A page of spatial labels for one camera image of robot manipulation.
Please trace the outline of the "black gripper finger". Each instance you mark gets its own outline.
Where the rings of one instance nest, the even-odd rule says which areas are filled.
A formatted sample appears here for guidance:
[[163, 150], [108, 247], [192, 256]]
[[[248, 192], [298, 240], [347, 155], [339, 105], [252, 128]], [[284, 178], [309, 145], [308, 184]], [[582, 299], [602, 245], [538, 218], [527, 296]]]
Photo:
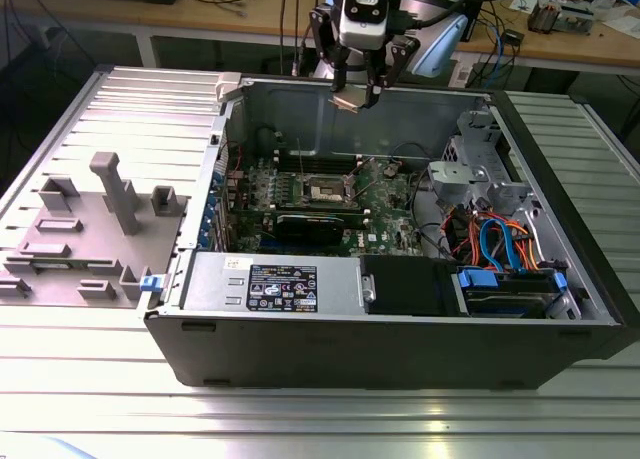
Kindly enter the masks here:
[[346, 85], [349, 48], [334, 33], [330, 6], [314, 7], [309, 17], [317, 55], [333, 69], [331, 91], [340, 92]]
[[378, 103], [382, 90], [395, 84], [420, 45], [416, 38], [395, 36], [382, 48], [363, 53], [367, 72], [363, 108], [371, 108]]

